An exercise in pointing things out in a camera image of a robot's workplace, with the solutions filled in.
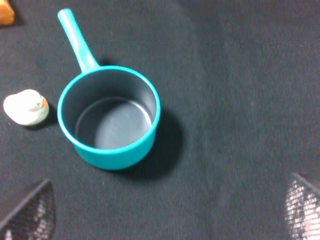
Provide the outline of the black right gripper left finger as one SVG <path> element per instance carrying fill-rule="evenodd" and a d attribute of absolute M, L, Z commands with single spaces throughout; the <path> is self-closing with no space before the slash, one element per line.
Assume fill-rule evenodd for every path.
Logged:
<path fill-rule="evenodd" d="M 2 240 L 51 240 L 55 228 L 55 196 L 50 179 L 0 194 Z"/>

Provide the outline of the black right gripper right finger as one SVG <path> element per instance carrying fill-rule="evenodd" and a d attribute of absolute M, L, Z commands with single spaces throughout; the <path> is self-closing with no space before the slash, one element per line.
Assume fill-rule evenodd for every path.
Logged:
<path fill-rule="evenodd" d="M 320 238 L 320 182 L 306 174 L 290 175 L 284 219 L 292 240 Z"/>

